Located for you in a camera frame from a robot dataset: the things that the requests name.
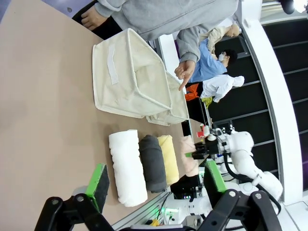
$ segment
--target pink rolled towel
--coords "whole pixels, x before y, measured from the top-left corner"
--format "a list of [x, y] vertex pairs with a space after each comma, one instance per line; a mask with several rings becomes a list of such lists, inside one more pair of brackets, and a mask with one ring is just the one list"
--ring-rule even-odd
[[196, 151], [192, 136], [184, 136], [181, 138], [181, 159], [184, 165], [185, 174], [188, 177], [193, 177], [199, 174], [198, 160], [194, 160], [192, 157], [186, 157], [186, 153], [192, 153]]

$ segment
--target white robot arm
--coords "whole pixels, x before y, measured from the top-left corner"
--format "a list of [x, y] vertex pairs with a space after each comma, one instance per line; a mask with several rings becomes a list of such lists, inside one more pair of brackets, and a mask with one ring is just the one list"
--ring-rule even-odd
[[252, 159], [253, 154], [251, 153], [254, 141], [250, 133], [246, 131], [236, 132], [226, 135], [225, 140], [221, 141], [219, 142], [221, 149], [231, 153], [232, 163], [236, 171], [251, 178], [254, 186], [261, 185], [278, 200], [283, 191], [282, 184], [273, 174], [263, 172], [255, 165]]

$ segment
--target fabric basket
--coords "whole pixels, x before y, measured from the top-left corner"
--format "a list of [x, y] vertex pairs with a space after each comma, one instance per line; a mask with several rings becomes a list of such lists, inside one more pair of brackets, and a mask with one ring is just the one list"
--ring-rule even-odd
[[97, 109], [135, 118], [171, 109], [165, 66], [132, 29], [93, 46]]
[[179, 91], [180, 83], [170, 73], [166, 72], [166, 75], [171, 94], [171, 109], [147, 116], [147, 120], [150, 123], [169, 126], [189, 119], [189, 114], [184, 92]]

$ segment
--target white coat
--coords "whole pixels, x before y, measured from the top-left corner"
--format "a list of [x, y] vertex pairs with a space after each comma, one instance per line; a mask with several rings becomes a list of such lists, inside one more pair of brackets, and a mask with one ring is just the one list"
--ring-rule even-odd
[[244, 76], [231, 77], [229, 75], [219, 75], [211, 79], [204, 80], [203, 92], [200, 98], [214, 96], [213, 101], [218, 102], [232, 89], [232, 87], [241, 87], [244, 84]]

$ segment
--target orange object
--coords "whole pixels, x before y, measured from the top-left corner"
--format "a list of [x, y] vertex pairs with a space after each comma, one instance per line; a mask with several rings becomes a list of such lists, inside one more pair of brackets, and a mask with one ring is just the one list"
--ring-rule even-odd
[[198, 93], [197, 93], [197, 88], [198, 88], [199, 83], [193, 84], [186, 88], [186, 91], [188, 92], [185, 94], [185, 100], [190, 101], [195, 98], [199, 98]]

